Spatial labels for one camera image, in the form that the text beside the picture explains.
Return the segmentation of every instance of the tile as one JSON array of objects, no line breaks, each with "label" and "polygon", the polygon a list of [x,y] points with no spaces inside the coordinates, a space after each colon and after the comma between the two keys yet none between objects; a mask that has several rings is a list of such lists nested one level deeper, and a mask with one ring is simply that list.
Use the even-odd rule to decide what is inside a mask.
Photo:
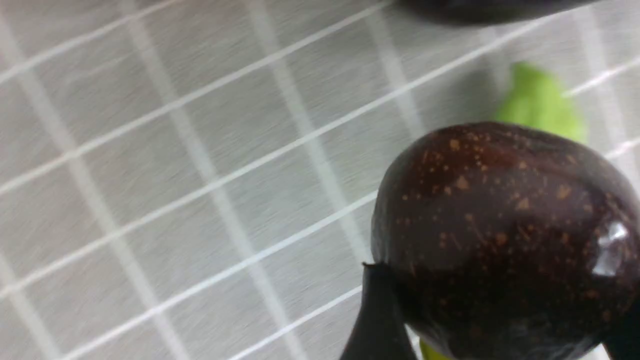
[{"label": "tile", "polygon": [[80,143],[161,105],[125,28],[41,64],[36,73]]},{"label": "tile", "polygon": [[241,1],[180,1],[144,21],[180,95],[264,57]]},{"label": "tile", "polygon": [[163,300],[240,261],[208,196],[127,237],[156,295]]},{"label": "tile", "polygon": [[373,217],[373,210],[375,207],[376,201],[373,200],[352,212],[353,218],[355,219],[356,224],[358,224],[360,235],[364,239],[369,253],[371,253],[371,218]]},{"label": "tile", "polygon": [[427,131],[492,120],[502,100],[485,57],[414,88],[413,98]]},{"label": "tile", "polygon": [[121,223],[142,217],[203,185],[168,117],[94,149],[86,155],[86,162]]},{"label": "tile", "polygon": [[361,296],[359,293],[353,295],[295,330],[309,360],[340,357],[358,316]]},{"label": "tile", "polygon": [[60,155],[17,81],[0,84],[0,109],[0,184]]},{"label": "tile", "polygon": [[246,272],[188,298],[169,314],[193,360],[230,358],[276,331]]},{"label": "tile", "polygon": [[591,7],[610,66],[638,57],[640,8],[636,0],[610,0]]},{"label": "tile", "polygon": [[146,322],[93,350],[80,360],[171,360],[173,356],[152,323]]},{"label": "tile", "polygon": [[137,9],[145,9],[160,3],[165,3],[167,0],[134,0]]},{"label": "tile", "polygon": [[26,295],[64,352],[144,310],[107,248],[32,284]]},{"label": "tile", "polygon": [[640,69],[633,68],[621,76],[610,80],[622,117],[625,122],[625,134],[628,139],[640,136],[640,94],[637,85],[640,83]]},{"label": "tile", "polygon": [[287,145],[298,135],[269,68],[256,70],[186,108],[219,175]]},{"label": "tile", "polygon": [[0,197],[0,249],[18,277],[101,236],[66,167]]},{"label": "tile", "polygon": [[323,134],[320,141],[348,202],[375,191],[412,142],[393,101]]},{"label": "tile", "polygon": [[9,300],[0,300],[0,348],[2,359],[41,360],[44,356],[38,350],[24,323],[15,312]]},{"label": "tile", "polygon": [[2,53],[0,53],[0,74],[2,74],[2,72],[7,69],[9,69],[9,65],[6,63],[6,60],[4,59]]},{"label": "tile", "polygon": [[286,60],[316,127],[390,92],[363,20],[303,47]]},{"label": "tile", "polygon": [[543,67],[573,88],[590,78],[581,39],[571,13],[566,13],[508,42],[503,51],[508,61]]},{"label": "tile", "polygon": [[408,81],[436,70],[482,45],[475,29],[425,22],[398,6],[386,7],[383,16]]},{"label": "tile", "polygon": [[636,191],[636,197],[640,197],[640,148],[634,147],[612,161],[616,168],[629,180]]},{"label": "tile", "polygon": [[362,283],[362,269],[338,222],[262,260],[290,320]]},{"label": "tile", "polygon": [[293,360],[282,338],[244,357],[246,360]]},{"label": "tile", "polygon": [[304,148],[288,152],[226,187],[256,251],[332,212]]},{"label": "tile", "polygon": [[605,105],[598,95],[598,89],[593,88],[573,98],[574,106],[582,118],[587,122],[587,144],[601,154],[615,148],[611,142],[607,130],[608,116],[605,114]]},{"label": "tile", "polygon": [[1,0],[3,16],[27,56],[97,30],[120,16],[116,1]]},{"label": "tile", "polygon": [[365,9],[359,0],[266,0],[267,13],[281,46],[313,35]]}]

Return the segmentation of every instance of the brown speckle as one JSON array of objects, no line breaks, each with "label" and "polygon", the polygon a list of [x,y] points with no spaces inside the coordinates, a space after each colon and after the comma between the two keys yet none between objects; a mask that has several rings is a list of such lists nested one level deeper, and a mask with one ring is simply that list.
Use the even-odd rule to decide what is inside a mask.
[{"label": "brown speckle", "polygon": [[469,328],[469,335],[473,339],[480,338],[482,336],[482,328],[477,325],[472,325],[471,328]]},{"label": "brown speckle", "polygon": [[518,201],[518,204],[516,205],[516,210],[526,210],[526,209],[529,209],[529,198],[528,197]]},{"label": "brown speckle", "polygon": [[505,233],[496,234],[495,242],[496,242],[496,244],[498,244],[498,246],[503,246],[504,244],[507,243],[507,234],[505,234]]},{"label": "brown speckle", "polygon": [[456,186],[461,190],[468,190],[469,189],[469,182],[467,181],[467,179],[465,179],[464,176],[461,176],[456,181]]},{"label": "brown speckle", "polygon": [[456,139],[451,139],[449,140],[449,146],[451,147],[451,150],[458,151],[460,150],[460,141]]},{"label": "brown speckle", "polygon": [[560,200],[566,199],[567,196],[571,194],[571,188],[566,185],[560,185],[558,191],[556,193],[556,197]]},{"label": "brown speckle", "polygon": [[584,293],[584,296],[585,296],[587,299],[597,299],[597,298],[599,298],[599,297],[600,297],[600,294],[599,294],[597,291],[595,291],[594,289],[591,289],[591,290],[589,290],[589,291],[586,291],[586,292]]}]

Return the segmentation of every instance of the tiled surface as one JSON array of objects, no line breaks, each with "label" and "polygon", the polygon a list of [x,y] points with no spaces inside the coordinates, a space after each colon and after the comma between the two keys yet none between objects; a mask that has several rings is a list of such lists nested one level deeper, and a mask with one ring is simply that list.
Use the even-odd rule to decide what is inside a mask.
[{"label": "tiled surface", "polygon": [[338,359],[349,338],[349,327],[360,308],[360,294],[353,295],[296,329],[310,360]]},{"label": "tiled surface", "polygon": [[640,21],[640,8],[634,0],[614,0],[615,6],[594,5],[598,25],[602,29],[604,45],[612,65],[637,56],[636,24]]},{"label": "tiled surface", "polygon": [[209,197],[199,198],[144,225],[128,235],[128,239],[161,299],[176,295],[240,260]]},{"label": "tiled surface", "polygon": [[0,181],[9,181],[60,155],[17,81],[0,84],[0,108]]},{"label": "tiled surface", "polygon": [[173,357],[154,326],[147,322],[80,359],[170,360]]},{"label": "tiled surface", "polygon": [[144,23],[181,95],[264,56],[240,1],[179,1]]},{"label": "tiled surface", "polygon": [[391,161],[412,139],[393,102],[320,137],[348,201],[378,189]]},{"label": "tiled surface", "polygon": [[9,300],[0,301],[0,348],[5,359],[40,360],[33,338],[18,317]]},{"label": "tiled surface", "polygon": [[287,62],[316,127],[390,90],[363,20],[296,51]]},{"label": "tiled surface", "polygon": [[228,359],[276,331],[247,272],[187,299],[169,314],[197,360]]},{"label": "tiled surface", "polygon": [[[112,23],[123,19],[120,1],[152,9],[128,22],[144,27],[153,49],[134,46],[136,26]],[[10,266],[0,275],[18,281],[0,289],[0,358],[58,352],[68,360],[164,360],[180,346],[192,360],[298,360],[297,348],[309,360],[338,358],[360,301],[359,293],[341,296],[360,284],[363,259],[354,257],[344,224],[323,222],[340,209],[320,177],[334,177],[347,204],[370,199],[387,165],[420,135],[408,130],[415,119],[402,116],[412,106],[429,130],[491,118],[504,91],[495,79],[507,71],[500,57],[543,65],[570,88],[601,75],[588,66],[577,22],[584,17],[572,12],[542,25],[495,28],[498,37],[528,29],[497,45],[484,29],[436,26],[393,6],[377,10],[374,21],[358,19],[375,1],[246,1],[263,1],[284,51],[264,53],[257,17],[242,1],[0,0],[0,21],[11,30],[0,35],[0,255]],[[590,35],[602,41],[614,98],[603,96],[601,78],[582,87],[575,103],[589,122],[589,144],[605,154],[630,150],[620,164],[637,178],[640,147],[620,142],[640,137],[640,70],[626,65],[640,56],[640,12],[633,0],[590,9],[598,26]],[[377,43],[370,26],[381,31]],[[10,40],[26,67],[7,62],[16,55]],[[151,50],[178,93],[175,102],[163,104],[149,77],[157,74],[143,61]],[[310,134],[300,133],[296,122],[304,119],[292,117],[276,85],[270,65],[277,59],[290,71],[296,88],[287,90],[298,91]],[[389,96],[389,79],[402,77],[410,84]],[[400,94],[413,104],[396,102]],[[31,108],[47,103],[60,123]],[[189,120],[181,129],[191,126],[198,139],[179,136],[168,112],[180,106]],[[624,138],[609,136],[619,130],[616,108]],[[52,135],[65,134],[78,151],[60,153]],[[328,164],[312,164],[303,144],[311,139]],[[62,155],[81,162],[69,167]],[[203,183],[194,163],[207,161],[222,181]],[[79,190],[90,184],[78,163],[107,206],[94,203],[93,210],[112,213],[123,226],[117,234],[97,225],[88,207],[95,194]],[[223,190],[217,202],[212,190]],[[351,212],[364,239],[373,206]],[[122,242],[112,252],[104,242],[115,235]],[[149,289],[134,289],[144,283],[129,278],[138,268]],[[261,271],[264,277],[250,276]],[[147,290],[159,302],[152,309],[138,296]],[[158,311],[168,323],[151,319]],[[290,322],[287,336],[274,336]]]},{"label": "tiled surface", "polygon": [[232,181],[228,192],[255,250],[331,214],[320,179],[302,148]]},{"label": "tiled surface", "polygon": [[25,3],[2,0],[4,16],[27,55],[60,45],[119,18],[117,2],[104,0],[48,0]]},{"label": "tiled surface", "polygon": [[62,351],[92,340],[143,309],[108,249],[32,284],[26,295]]},{"label": "tiled surface", "polygon": [[18,276],[100,238],[95,219],[65,168],[0,197],[0,249]]},{"label": "tiled surface", "polygon": [[168,117],[127,133],[86,155],[117,220],[127,223],[202,186]]},{"label": "tiled surface", "polygon": [[237,170],[298,137],[268,68],[252,72],[187,110],[220,175]]},{"label": "tiled surface", "polygon": [[161,105],[124,28],[41,64],[36,73],[78,142]]},{"label": "tiled surface", "polygon": [[268,257],[264,268],[292,319],[302,317],[362,281],[360,265],[335,222]]},{"label": "tiled surface", "polygon": [[497,93],[488,59],[482,56],[416,87],[413,98],[425,128],[434,130],[490,120],[500,100]]}]

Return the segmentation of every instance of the dark purple fig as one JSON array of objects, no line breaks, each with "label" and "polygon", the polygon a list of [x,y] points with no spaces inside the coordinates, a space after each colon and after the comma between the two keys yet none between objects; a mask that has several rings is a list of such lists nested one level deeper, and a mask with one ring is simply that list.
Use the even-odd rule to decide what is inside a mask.
[{"label": "dark purple fig", "polygon": [[535,19],[596,0],[400,0],[417,15],[450,24],[503,24]]},{"label": "dark purple fig", "polygon": [[578,359],[640,290],[639,202],[587,147],[483,122],[391,164],[372,252],[410,327],[458,360]]}]

